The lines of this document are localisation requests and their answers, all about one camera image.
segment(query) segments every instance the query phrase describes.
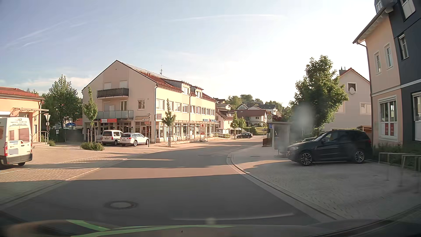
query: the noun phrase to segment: cobblestone pavement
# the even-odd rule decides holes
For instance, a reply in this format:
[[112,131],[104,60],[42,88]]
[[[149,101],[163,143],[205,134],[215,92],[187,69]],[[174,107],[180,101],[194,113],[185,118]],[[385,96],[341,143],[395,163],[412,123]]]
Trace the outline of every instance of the cobblestone pavement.
[[81,175],[113,165],[127,158],[154,152],[194,149],[203,146],[232,142],[214,140],[206,143],[177,144],[171,148],[164,144],[129,146],[105,146],[104,151],[82,150],[75,144],[58,144],[56,147],[33,149],[33,160],[20,167],[0,168],[0,207],[17,198],[24,197],[46,187],[71,180]]
[[232,161],[255,178],[344,218],[387,218],[421,204],[420,173],[405,169],[400,186],[396,166],[331,162],[303,167],[260,145],[234,153]]

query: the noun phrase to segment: car wheel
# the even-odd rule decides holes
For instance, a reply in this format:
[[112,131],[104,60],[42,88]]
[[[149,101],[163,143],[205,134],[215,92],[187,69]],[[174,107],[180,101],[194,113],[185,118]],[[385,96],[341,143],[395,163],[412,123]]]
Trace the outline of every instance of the car wheel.
[[352,161],[353,161],[354,163],[357,163],[357,164],[361,164],[361,163],[363,163],[363,162],[365,161],[365,154],[364,154],[364,151],[363,151],[363,150],[361,150],[361,149],[358,149],[358,150],[354,153],[354,157],[353,157]]
[[309,166],[313,163],[312,154],[309,151],[303,151],[298,155],[300,164],[303,166]]

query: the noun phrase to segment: white station wagon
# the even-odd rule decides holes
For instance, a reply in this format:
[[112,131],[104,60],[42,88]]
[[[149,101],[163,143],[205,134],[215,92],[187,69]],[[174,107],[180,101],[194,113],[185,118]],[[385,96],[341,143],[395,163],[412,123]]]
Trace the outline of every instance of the white station wagon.
[[137,146],[137,144],[149,144],[149,139],[138,132],[127,132],[121,135],[120,144],[122,146],[126,145],[133,145]]

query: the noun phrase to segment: white car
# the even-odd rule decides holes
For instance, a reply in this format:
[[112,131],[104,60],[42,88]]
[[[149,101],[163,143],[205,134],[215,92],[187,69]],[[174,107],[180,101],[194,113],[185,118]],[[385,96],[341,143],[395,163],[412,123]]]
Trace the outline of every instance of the white car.
[[113,144],[117,145],[120,143],[121,135],[123,134],[120,130],[105,130],[102,132],[102,144]]
[[128,132],[121,135],[120,143],[122,146],[126,145],[133,145],[137,146],[137,144],[149,144],[149,139],[138,132]]

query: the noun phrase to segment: white van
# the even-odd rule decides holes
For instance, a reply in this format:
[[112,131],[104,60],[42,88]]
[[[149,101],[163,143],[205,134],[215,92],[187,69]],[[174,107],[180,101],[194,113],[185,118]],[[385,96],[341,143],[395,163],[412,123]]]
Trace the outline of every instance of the white van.
[[0,118],[1,164],[24,165],[32,160],[32,134],[29,118]]

